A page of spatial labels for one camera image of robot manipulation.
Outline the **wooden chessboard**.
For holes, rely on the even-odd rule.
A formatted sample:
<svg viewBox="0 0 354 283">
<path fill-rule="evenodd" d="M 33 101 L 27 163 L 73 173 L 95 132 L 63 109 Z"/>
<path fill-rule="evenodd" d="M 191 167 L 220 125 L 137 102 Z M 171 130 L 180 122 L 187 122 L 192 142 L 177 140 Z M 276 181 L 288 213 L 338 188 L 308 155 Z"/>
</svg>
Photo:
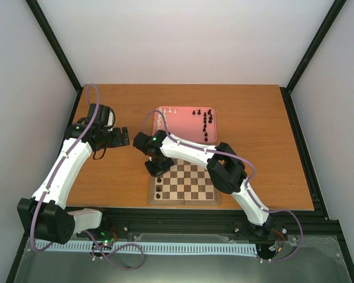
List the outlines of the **wooden chessboard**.
<svg viewBox="0 0 354 283">
<path fill-rule="evenodd" d="M 212 184 L 209 173 L 201 166 L 190 162 L 173 159 L 174 166 L 162 176 L 161 183 L 157 177 L 150 179 L 150 205 L 219 205 L 219 191 Z"/>
</svg>

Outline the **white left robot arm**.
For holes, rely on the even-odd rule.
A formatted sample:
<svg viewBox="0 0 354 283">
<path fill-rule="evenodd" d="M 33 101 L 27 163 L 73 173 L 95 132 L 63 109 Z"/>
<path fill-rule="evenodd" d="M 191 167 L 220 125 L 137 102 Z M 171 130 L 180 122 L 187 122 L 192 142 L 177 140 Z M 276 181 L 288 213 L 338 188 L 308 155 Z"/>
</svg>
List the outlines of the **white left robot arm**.
<svg viewBox="0 0 354 283">
<path fill-rule="evenodd" d="M 102 211 L 84 208 L 66 211 L 70 190 L 89 157 L 99 160 L 98 151 L 129 145 L 125 127 L 115 127 L 114 110 L 90 104 L 88 113 L 67 127 L 60 154 L 41 186 L 29 198 L 22 198 L 17 211 L 30 240 L 65 244 L 71 237 L 91 230 L 98 237 L 110 233 L 111 223 Z"/>
</svg>

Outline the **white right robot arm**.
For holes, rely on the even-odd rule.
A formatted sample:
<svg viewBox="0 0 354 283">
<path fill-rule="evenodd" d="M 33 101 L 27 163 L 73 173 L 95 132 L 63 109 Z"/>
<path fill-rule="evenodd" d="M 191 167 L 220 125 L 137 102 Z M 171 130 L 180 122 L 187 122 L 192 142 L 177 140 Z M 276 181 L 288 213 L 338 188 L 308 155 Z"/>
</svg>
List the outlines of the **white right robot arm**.
<svg viewBox="0 0 354 283">
<path fill-rule="evenodd" d="M 201 166 L 208 171 L 214 187 L 232 196 L 243 209 L 247 220 L 253 226 L 255 237 L 266 239 L 273 230 L 269 208 L 251 187 L 250 180 L 253 177 L 248 177 L 245 172 L 245 160 L 237 156 L 229 144 L 209 146 L 158 130 L 152 136 L 139 132 L 133 140 L 133 147 L 149 158 L 145 166 L 153 177 L 159 177 L 169 171 L 173 159 Z"/>
</svg>

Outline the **black aluminium frame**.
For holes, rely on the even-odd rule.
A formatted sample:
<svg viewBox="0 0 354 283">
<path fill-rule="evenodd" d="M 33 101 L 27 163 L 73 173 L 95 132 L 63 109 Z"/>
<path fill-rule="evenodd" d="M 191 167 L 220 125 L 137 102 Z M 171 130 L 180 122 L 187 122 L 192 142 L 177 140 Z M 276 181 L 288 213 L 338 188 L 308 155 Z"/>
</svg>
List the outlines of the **black aluminium frame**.
<svg viewBox="0 0 354 283">
<path fill-rule="evenodd" d="M 289 118 L 290 127 L 294 136 L 297 152 L 303 167 L 311 199 L 314 204 L 313 211 L 299 212 L 297 214 L 298 219 L 303 222 L 303 234 L 307 236 L 335 235 L 339 240 L 339 248 L 341 255 L 344 258 L 345 267 L 349 274 L 350 281 L 354 282 L 354 264 L 348 250 L 342 228 L 340 227 L 339 221 L 331 220 L 329 218 L 324 198 L 317 180 L 316 172 L 314 171 L 313 163 L 309 155 L 307 144 L 301 130 L 301 125 L 296 113 L 293 99 L 291 97 L 294 88 L 304 74 L 316 51 L 319 49 L 337 16 L 345 6 L 345 3 L 345 1 L 334 1 L 332 3 L 324 20 L 320 24 L 320 27 L 304 53 L 304 56 L 293 73 L 288 85 L 280 88 L 280 92 L 286 108 L 287 117 Z M 83 86 L 80 85 L 75 72 L 73 71 L 38 1 L 27 1 L 27 5 L 77 92 L 71 111 L 71 115 L 74 116 L 77 111 L 78 103 L 81 100 Z M 203 232 L 222 232 L 231 221 L 234 223 L 243 223 L 245 221 L 244 213 L 229 213 L 224 210 L 210 212 L 207 209 L 167 209 L 165 211 L 162 211 L 161 209 L 109 209 L 109 218 L 111 220 L 122 221 L 127 216 L 142 232 L 175 232 L 180 235 L 193 232 L 197 232 L 199 234 L 202 234 Z"/>
</svg>

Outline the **pink plastic tray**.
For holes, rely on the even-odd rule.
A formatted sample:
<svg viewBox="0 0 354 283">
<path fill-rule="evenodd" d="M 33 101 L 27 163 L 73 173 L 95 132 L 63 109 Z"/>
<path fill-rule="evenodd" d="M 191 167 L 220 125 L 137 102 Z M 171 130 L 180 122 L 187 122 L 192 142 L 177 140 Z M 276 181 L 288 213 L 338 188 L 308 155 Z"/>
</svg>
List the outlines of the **pink plastic tray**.
<svg viewBox="0 0 354 283">
<path fill-rule="evenodd" d="M 216 128 L 216 116 L 215 110 L 211 107 L 182 107 L 182 106 L 159 106 L 156 109 L 163 112 L 166 109 L 166 114 L 163 114 L 166 120 L 167 128 L 170 134 L 174 134 L 185 140 L 189 140 L 195 143 L 215 143 L 217 140 L 217 128 Z M 212 114 L 208 114 L 208 110 L 212 109 Z M 201 115 L 197 115 L 197 111 L 201 110 Z M 207 122 L 204 124 L 203 115 L 207 113 Z M 213 116 L 212 123 L 209 124 L 209 116 Z M 206 125 L 206 132 L 203 132 L 203 126 Z M 208 133 L 208 141 L 204 141 L 204 134 Z"/>
</svg>

